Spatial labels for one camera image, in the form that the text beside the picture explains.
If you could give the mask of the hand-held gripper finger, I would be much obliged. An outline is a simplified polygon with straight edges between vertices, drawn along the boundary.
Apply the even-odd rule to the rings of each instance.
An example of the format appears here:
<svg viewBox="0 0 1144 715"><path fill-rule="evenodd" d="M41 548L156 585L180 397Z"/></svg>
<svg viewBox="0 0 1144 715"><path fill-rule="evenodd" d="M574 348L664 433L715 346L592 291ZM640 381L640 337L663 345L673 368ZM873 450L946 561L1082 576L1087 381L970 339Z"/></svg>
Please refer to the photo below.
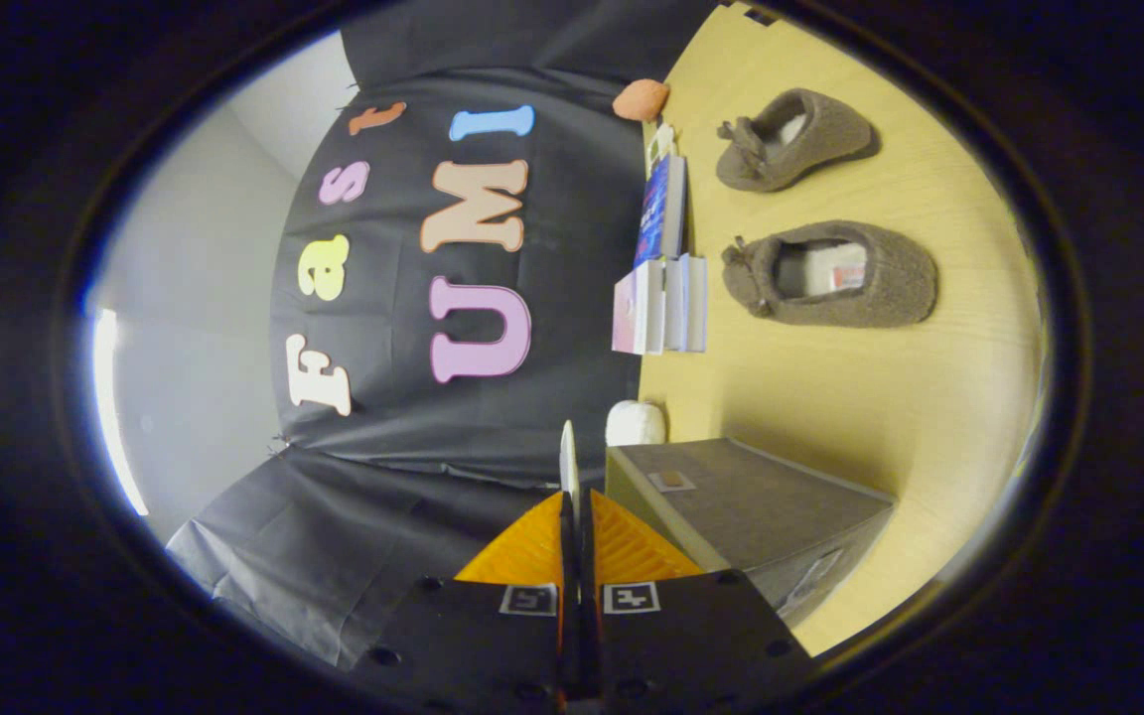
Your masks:
<svg viewBox="0 0 1144 715"><path fill-rule="evenodd" d="M454 578L422 575L359 658L353 680L405 714L559 714L575 657L575 429L559 490L514 521Z"/></svg>
<svg viewBox="0 0 1144 715"><path fill-rule="evenodd" d="M578 692L599 714L791 712L815 670L749 575L578 498Z"/></svg>

